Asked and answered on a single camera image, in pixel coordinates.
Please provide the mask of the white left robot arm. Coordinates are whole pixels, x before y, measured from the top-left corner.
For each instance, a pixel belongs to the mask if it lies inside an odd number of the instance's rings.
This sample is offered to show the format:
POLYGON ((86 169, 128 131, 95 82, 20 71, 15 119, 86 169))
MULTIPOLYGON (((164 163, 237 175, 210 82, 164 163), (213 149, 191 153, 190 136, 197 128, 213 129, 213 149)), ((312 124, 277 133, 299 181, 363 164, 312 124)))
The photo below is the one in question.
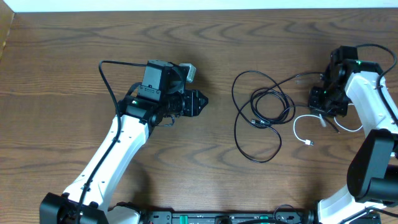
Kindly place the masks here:
POLYGON ((198 116, 208 104, 200 91, 186 88, 195 77, 192 64, 150 60, 143 68, 143 80, 113 100, 116 115, 109 132, 82 173, 63 194, 49 193, 41 202, 40 223, 140 222, 140 211, 109 206, 121 177, 164 118, 198 116))

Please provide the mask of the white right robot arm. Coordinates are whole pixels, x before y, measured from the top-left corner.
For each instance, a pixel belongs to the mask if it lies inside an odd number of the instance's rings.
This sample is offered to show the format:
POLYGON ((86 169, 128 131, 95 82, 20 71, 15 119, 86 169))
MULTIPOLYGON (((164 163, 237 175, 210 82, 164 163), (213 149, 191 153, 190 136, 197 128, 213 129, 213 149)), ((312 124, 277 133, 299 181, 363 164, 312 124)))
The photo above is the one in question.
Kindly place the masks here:
POLYGON ((346 185, 320 200, 302 223, 352 223, 371 212, 397 206, 397 106, 386 86, 386 71, 360 60, 358 48, 341 46, 330 54, 323 86, 310 91, 308 107, 320 117, 346 116, 352 104, 365 140, 349 165, 346 185))

